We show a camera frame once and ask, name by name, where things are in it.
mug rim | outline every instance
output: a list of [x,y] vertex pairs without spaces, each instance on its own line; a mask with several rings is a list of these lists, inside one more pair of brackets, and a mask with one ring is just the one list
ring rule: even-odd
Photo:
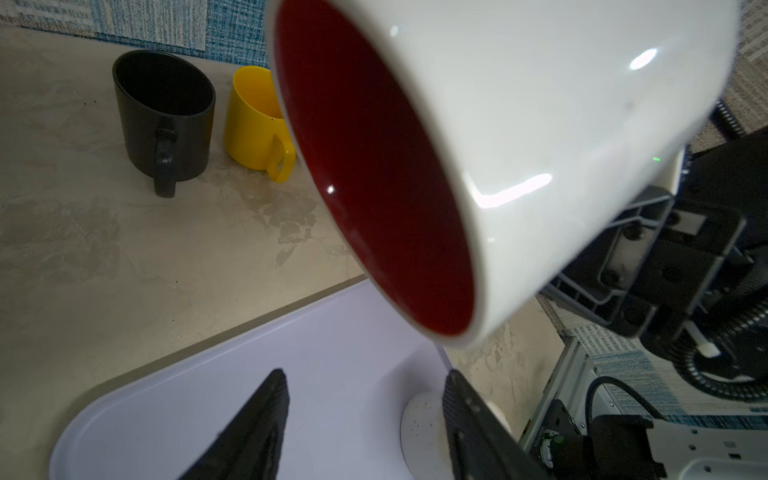
[[274,78],[272,77],[272,71],[271,71],[269,68],[260,67],[259,65],[244,65],[244,66],[242,66],[242,67],[238,68],[238,69],[235,71],[235,73],[234,73],[234,74],[232,74],[232,91],[234,91],[235,93],[237,93],[237,96],[240,98],[240,100],[242,100],[242,101],[243,101],[243,103],[244,103],[244,104],[245,104],[245,105],[246,105],[246,106],[247,106],[247,107],[248,107],[250,110],[252,110],[252,111],[255,111],[256,113],[258,113],[258,114],[260,114],[260,115],[263,115],[264,117],[267,117],[267,118],[271,118],[271,119],[273,119],[273,120],[285,121],[285,120],[286,120],[286,118],[285,118],[285,114],[283,114],[283,116],[282,116],[282,117],[273,117],[272,115],[267,115],[267,114],[265,114],[264,112],[262,112],[262,111],[261,111],[261,110],[259,110],[258,108],[255,108],[253,105],[251,105],[250,103],[248,103],[248,102],[246,101],[246,99],[245,99],[245,98],[243,98],[243,94],[241,94],[241,93],[240,93],[240,90],[238,90],[238,89],[237,89],[237,84],[235,83],[235,77],[237,76],[237,74],[238,74],[238,73],[240,73],[241,71],[245,71],[245,70],[253,70],[253,69],[256,69],[256,70],[261,70],[261,71],[265,71],[265,72],[267,72],[268,74],[270,74],[270,77],[272,78],[272,86],[273,86],[273,88],[275,87],[275,80],[274,80]]
[[[203,78],[205,78],[205,81],[207,82],[208,87],[210,88],[210,92],[212,94],[211,98],[210,98],[210,103],[208,104],[208,106],[205,107],[203,110],[195,113],[195,114],[189,114],[189,115],[169,114],[169,113],[166,113],[166,112],[163,112],[163,111],[156,110],[156,109],[150,107],[149,105],[146,105],[145,103],[139,101],[138,99],[136,99],[136,97],[134,97],[133,95],[128,93],[128,90],[125,89],[123,84],[118,79],[118,65],[121,62],[125,61],[125,59],[127,59],[127,58],[134,57],[136,55],[147,55],[147,54],[173,58],[175,61],[180,61],[180,62],[186,64],[187,66],[192,67],[194,70],[197,70],[197,72],[199,72],[201,75],[203,75]],[[112,64],[112,80],[114,81],[115,86],[120,88],[120,91],[123,92],[123,94],[125,96],[127,96],[131,100],[135,101],[137,104],[141,105],[141,107],[146,108],[147,110],[149,110],[149,111],[151,111],[151,112],[153,112],[155,114],[158,114],[160,116],[163,116],[163,117],[192,118],[192,117],[196,117],[198,115],[205,115],[205,114],[207,114],[214,107],[214,105],[216,105],[216,88],[214,88],[214,84],[210,81],[210,78],[208,78],[208,75],[206,75],[202,70],[200,70],[195,65],[192,65],[189,61],[186,61],[182,57],[179,57],[178,55],[174,55],[172,53],[168,53],[166,51],[148,50],[146,48],[139,48],[137,50],[126,51],[125,53],[123,53],[122,55],[117,57],[115,59],[114,63]]]

white mug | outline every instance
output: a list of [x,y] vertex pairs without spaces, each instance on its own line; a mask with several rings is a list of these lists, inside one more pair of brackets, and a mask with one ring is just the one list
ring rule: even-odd
[[702,125],[736,0],[270,0],[280,107],[336,225],[419,331],[478,342]]

stone countertop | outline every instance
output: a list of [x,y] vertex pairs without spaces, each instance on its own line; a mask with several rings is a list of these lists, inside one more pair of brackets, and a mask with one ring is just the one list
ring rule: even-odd
[[[210,163],[154,195],[111,77],[130,47],[0,26],[0,475],[47,478],[105,393],[360,281],[303,167],[275,184],[223,151],[238,68],[188,58],[217,106]],[[521,434],[562,349],[535,299],[449,352]]]

yellow mug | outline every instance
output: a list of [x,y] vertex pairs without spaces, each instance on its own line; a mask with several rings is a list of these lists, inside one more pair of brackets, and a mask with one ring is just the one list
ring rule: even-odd
[[293,170],[296,148],[277,103],[272,74],[266,68],[242,67],[235,72],[224,147],[238,164],[266,170],[278,183]]

yellow mug handle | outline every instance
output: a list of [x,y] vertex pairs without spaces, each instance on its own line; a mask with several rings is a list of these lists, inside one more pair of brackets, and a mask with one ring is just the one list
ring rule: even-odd
[[[271,156],[269,164],[266,166],[266,172],[270,175],[270,178],[281,184],[285,180],[288,180],[288,176],[293,171],[293,164],[296,163],[296,149],[290,140],[285,141],[277,135],[274,136],[273,142],[277,143],[280,150],[283,152],[280,156]],[[280,162],[283,162],[283,168],[277,169]]]

